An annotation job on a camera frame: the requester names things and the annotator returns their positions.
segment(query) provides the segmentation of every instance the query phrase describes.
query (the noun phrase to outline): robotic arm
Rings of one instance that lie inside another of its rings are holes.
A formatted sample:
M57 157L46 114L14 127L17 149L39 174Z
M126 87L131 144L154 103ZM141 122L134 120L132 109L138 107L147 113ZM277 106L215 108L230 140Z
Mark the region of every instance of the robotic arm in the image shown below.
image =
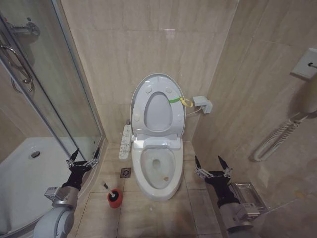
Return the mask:
M253 203L240 203L229 188L232 169L218 156L224 171L206 171L202 169L198 158L195 156L196 173L206 183L213 186L218 197L218 207L222 220L230 238L259 238L250 229L253 227L251 221L260 215Z
M99 162L99 148L95 152L94 158L88 162L75 162L78 152L79 149L66 161L71 171L67 182L62 187L47 189L45 197L52 201L53 209L37 222L34 228L34 238L66 238L73 227L82 178Z

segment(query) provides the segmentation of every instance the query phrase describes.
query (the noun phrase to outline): wall outlet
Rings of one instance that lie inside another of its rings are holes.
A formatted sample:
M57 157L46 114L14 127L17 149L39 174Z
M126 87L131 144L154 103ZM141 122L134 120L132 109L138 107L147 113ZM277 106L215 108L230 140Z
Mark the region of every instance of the wall outlet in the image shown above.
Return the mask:
M205 96L193 97L195 107L203 107L203 112L210 113L212 109L212 103Z
M310 80L315 74L317 74L317 68L309 66L309 63L313 63L313 66L317 66L317 49L309 48L299 60L295 68L293 68L291 74Z

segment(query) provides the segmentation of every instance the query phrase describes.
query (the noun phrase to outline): shower enclosure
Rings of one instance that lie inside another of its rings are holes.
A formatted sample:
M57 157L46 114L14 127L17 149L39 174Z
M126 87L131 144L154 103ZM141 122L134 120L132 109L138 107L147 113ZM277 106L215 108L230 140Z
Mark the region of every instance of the shower enclosure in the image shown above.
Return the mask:
M0 237L51 208L66 159L90 160L105 133L59 0L0 1Z

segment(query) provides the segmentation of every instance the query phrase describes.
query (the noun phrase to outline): yellow strap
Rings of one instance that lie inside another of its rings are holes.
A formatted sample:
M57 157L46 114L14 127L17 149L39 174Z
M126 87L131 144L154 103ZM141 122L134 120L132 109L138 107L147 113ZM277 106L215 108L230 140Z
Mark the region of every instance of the yellow strap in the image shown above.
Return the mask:
M187 99L187 98L179 98L179 100L182 102L182 104L183 104L184 106L189 107L189 108L193 107L193 102L190 101L189 99Z

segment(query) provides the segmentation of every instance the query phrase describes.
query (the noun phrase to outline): green strap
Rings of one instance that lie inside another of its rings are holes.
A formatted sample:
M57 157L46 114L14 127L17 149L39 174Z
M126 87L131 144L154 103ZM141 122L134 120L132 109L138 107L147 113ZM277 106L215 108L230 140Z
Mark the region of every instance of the green strap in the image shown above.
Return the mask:
M180 98L175 98L175 99L169 100L168 102L169 103L177 103L179 100L180 100Z

